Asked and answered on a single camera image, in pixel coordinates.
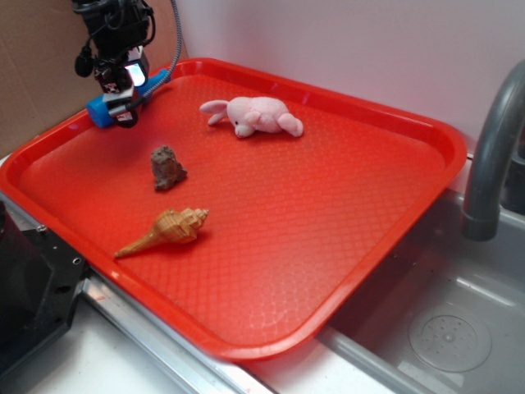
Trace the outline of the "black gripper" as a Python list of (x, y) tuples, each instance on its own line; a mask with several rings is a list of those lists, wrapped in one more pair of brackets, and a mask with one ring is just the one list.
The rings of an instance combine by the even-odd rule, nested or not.
[(73, 12), (81, 16), (89, 37), (75, 60), (76, 70), (93, 70), (95, 62), (120, 64), (128, 53), (125, 68), (96, 69), (94, 76), (103, 90), (103, 103), (110, 119), (131, 128), (139, 120), (139, 98), (135, 88), (148, 81), (149, 62), (144, 52), (129, 52), (149, 45), (155, 37), (153, 9), (145, 1), (74, 1)]

